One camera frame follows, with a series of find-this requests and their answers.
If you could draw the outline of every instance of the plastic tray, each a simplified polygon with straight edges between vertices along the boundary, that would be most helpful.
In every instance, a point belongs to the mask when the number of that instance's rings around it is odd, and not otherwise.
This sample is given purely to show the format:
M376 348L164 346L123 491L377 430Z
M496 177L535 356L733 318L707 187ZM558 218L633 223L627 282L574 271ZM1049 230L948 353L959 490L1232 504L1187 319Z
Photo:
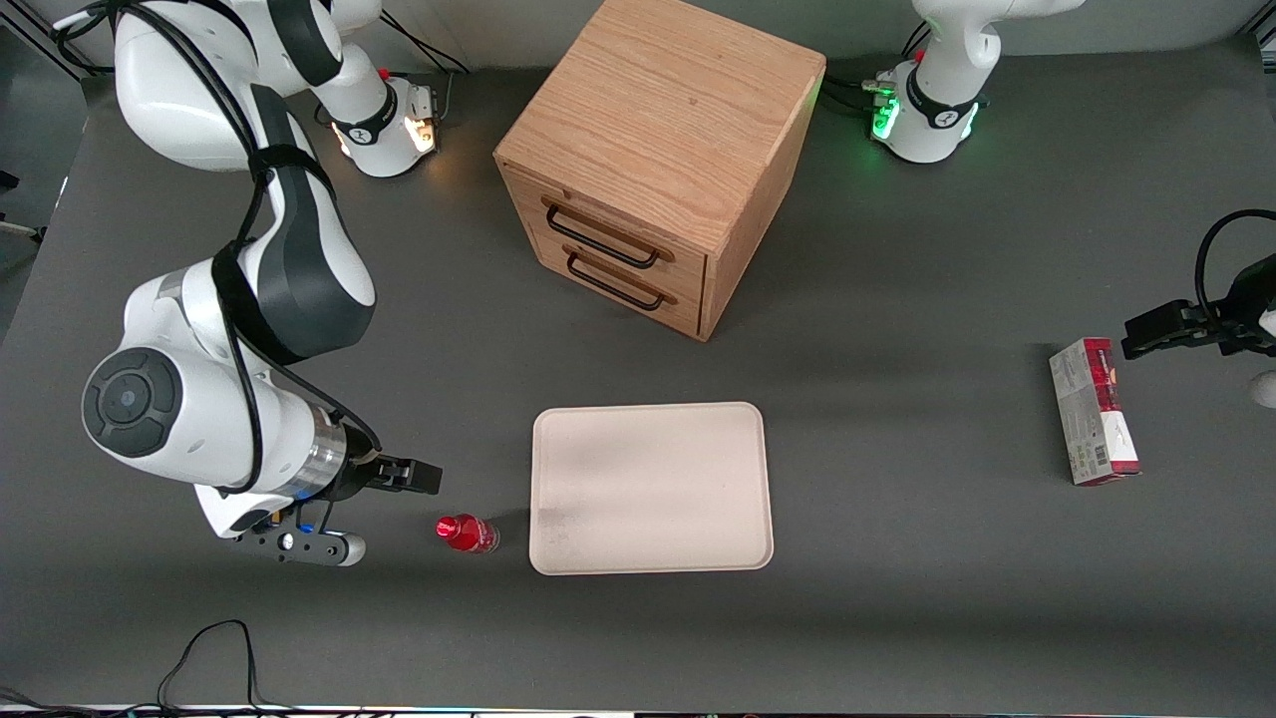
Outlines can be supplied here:
M760 569L762 414L743 402L550 409L532 430L532 566L550 576Z

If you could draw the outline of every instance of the gray table surface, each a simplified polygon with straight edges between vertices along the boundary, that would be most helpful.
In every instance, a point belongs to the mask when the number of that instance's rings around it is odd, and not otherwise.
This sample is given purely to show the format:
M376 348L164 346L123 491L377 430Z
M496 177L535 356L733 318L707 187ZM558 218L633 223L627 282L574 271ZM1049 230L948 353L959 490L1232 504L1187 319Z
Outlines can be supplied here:
M1252 41L1007 59L939 166L819 110L707 344L535 261L490 152L542 78L458 80L441 152L397 179L360 176L311 131L380 301L357 346L300 370L388 451L447 468L436 499L338 508L369 545L350 570L227 551L190 487L83 435L80 388L129 291L211 255L249 195L92 98L0 353L0 682L144 700L197 629L235 616L267 695L292 703L1276 712L1276 413L1244 393L1268 365L1212 348L1123 365L1146 473L1097 490L1067 477L1045 369L1053 346L1189 295L1208 224L1271 204ZM1213 289L1270 250L1271 227L1236 226ZM540 412L718 400L767 421L769 566L531 569ZM449 552L431 536L445 511L498 517L504 548ZM174 695L237 700L241 661L236 636L211 636Z

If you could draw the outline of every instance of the red and white box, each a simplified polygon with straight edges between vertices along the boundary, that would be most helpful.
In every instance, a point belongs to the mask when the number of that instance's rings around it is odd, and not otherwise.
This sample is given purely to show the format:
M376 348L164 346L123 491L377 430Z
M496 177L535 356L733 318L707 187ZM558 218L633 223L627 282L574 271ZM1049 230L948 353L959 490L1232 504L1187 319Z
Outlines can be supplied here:
M1087 337L1050 357L1072 483L1096 487L1141 473L1116 399L1113 341Z

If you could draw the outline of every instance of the black metal handle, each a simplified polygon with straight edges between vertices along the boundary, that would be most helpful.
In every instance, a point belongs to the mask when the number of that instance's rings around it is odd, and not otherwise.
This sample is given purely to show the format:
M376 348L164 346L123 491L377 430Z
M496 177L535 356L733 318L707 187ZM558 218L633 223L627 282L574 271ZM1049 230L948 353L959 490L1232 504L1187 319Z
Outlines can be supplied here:
M586 246L592 246L592 247L597 249L598 251L602 251L607 256L611 256L612 259L616 259L619 261L624 261L625 264L629 264L630 267L633 267L635 269L647 269L652 264L655 264L656 259L660 256L660 253L656 251L655 249L652 249L651 256L647 256L646 259L639 259L637 256L630 256L630 255L625 254L624 251L616 251L615 249L607 246L606 244L602 244L601 241L598 241L596 238L590 238L588 236L584 236L583 233L575 231L572 227L563 226L563 224L555 222L554 217L558 216L558 210L559 210L558 204L550 204L550 210L545 213L545 222L550 226L551 230L554 230L554 231L556 231L556 232L559 232L561 235L569 236L569 237L579 241L581 244L583 244Z
M575 260L579 259L579 256L581 256L579 254L577 254L575 251L573 251L567 258L567 270L572 272L573 277L584 279L591 286L596 286L596 287L601 288L602 291L606 291L611 296L615 296L616 298L620 298L621 301L628 301L629 304L633 304L634 306L642 309L643 311L655 311L656 309L660 307L661 304L665 302L665 295L664 293L657 293L656 298L652 300L652 301L643 301L642 298L638 298L637 296L634 296L632 293L620 291L619 288L611 286L610 283L607 283L607 282L605 282L605 281L602 281L602 279L600 279L597 277L591 277L590 274L587 274L587 273L582 272L581 269L575 268Z

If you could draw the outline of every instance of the wooden drawer cabinet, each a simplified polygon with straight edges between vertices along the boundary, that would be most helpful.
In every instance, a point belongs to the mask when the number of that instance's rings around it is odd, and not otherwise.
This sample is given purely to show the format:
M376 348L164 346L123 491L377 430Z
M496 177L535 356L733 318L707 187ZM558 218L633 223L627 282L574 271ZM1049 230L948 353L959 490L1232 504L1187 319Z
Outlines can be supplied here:
M495 150L537 259L707 339L789 190L824 57L606 0Z

